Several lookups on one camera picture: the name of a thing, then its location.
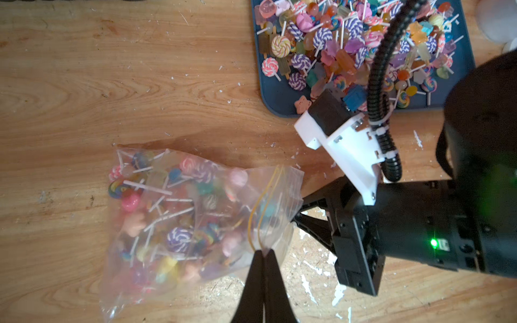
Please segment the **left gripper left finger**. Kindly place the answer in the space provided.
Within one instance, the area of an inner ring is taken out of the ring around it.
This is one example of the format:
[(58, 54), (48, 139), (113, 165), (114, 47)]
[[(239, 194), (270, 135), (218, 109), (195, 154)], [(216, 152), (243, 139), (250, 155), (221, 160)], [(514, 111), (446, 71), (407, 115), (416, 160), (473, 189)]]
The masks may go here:
[(260, 250), (256, 251), (232, 322), (263, 322), (265, 307), (264, 264), (263, 253)]

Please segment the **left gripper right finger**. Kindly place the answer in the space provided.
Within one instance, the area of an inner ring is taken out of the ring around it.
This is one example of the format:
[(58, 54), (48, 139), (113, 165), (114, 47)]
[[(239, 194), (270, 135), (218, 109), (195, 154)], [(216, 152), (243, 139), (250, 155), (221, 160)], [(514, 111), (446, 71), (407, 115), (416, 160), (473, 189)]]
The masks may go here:
[(297, 322), (273, 250), (264, 260), (264, 284), (265, 322)]

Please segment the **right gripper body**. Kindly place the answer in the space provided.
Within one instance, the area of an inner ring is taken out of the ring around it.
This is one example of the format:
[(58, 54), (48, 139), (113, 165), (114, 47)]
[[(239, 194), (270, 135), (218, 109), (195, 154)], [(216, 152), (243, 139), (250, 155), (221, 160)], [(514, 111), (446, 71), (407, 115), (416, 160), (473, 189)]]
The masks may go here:
[(331, 183), (335, 269), (340, 284), (377, 296), (386, 258), (447, 271), (480, 271), (475, 223), (452, 180), (378, 187), (373, 206), (346, 178)]

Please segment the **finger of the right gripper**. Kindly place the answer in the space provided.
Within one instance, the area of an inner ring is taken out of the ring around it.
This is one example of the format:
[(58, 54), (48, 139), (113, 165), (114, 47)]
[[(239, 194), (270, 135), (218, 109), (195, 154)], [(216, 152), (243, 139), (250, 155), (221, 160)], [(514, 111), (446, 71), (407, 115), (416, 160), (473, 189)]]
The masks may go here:
[(335, 254), (335, 246), (333, 244), (333, 237), (330, 222), (323, 219), (316, 219), (309, 215), (304, 215), (299, 212), (293, 219), (293, 222), (302, 231), (306, 232), (318, 243), (324, 246), (331, 254)]
[(302, 210), (309, 210), (315, 207), (324, 210), (343, 208), (354, 195), (354, 185), (347, 177), (343, 176), (304, 197)]

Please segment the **candy ziploc bag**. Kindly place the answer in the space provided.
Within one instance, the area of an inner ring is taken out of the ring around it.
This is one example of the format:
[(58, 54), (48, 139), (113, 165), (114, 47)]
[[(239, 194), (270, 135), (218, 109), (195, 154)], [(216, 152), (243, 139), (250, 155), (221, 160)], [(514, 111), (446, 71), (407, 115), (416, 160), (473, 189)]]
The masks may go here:
[(303, 178), (291, 166), (235, 168), (171, 149), (117, 148), (107, 188), (104, 321), (133, 304), (242, 275), (257, 250), (283, 261)]

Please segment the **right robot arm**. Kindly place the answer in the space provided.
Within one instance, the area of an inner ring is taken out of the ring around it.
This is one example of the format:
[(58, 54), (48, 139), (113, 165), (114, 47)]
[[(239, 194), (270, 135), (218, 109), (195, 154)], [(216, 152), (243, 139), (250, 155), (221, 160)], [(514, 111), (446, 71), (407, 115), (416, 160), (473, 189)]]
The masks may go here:
[(450, 180), (382, 184), (365, 205), (339, 178), (304, 199), (327, 219), (296, 225), (336, 256), (342, 285), (378, 294), (386, 257), (516, 276), (516, 52), (471, 71), (444, 108), (436, 159)]

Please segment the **clear tape roll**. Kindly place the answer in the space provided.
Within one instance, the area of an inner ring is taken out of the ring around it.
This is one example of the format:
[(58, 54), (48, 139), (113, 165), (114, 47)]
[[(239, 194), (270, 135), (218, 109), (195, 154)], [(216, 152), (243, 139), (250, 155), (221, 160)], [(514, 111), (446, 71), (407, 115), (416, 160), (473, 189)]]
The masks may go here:
[(494, 43), (516, 39), (516, 0), (479, 1), (475, 19), (480, 31)]

